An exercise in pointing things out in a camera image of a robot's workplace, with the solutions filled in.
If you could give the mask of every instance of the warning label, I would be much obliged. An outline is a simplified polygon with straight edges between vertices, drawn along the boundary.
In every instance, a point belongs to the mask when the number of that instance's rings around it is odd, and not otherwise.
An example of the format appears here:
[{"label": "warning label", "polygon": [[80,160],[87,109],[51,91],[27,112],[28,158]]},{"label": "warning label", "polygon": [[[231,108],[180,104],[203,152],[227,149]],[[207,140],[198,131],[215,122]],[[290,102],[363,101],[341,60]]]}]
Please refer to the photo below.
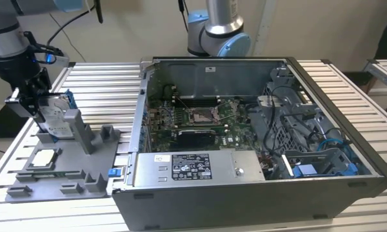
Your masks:
[{"label": "warning label", "polygon": [[212,179],[210,154],[172,155],[172,179]]}]

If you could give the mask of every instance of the blue cable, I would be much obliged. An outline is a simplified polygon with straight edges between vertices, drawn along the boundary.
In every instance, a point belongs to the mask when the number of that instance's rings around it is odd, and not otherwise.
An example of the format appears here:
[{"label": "blue cable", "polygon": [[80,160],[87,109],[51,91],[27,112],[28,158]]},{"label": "blue cable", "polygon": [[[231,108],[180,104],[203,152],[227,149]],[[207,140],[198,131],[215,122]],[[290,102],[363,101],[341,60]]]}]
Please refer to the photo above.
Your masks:
[{"label": "blue cable", "polygon": [[338,142],[338,143],[341,143],[341,144],[345,143],[345,142],[343,142],[342,140],[339,140],[339,139],[326,139],[326,140],[319,144],[317,151],[321,151],[323,145],[325,145],[327,142]]},{"label": "blue cable", "polygon": [[174,117],[172,117],[172,113],[171,113],[171,111],[170,111],[167,108],[163,108],[163,109],[168,112],[170,117],[171,117],[171,123],[172,123],[172,120],[174,120],[174,119],[172,119],[172,118],[174,118]]}]

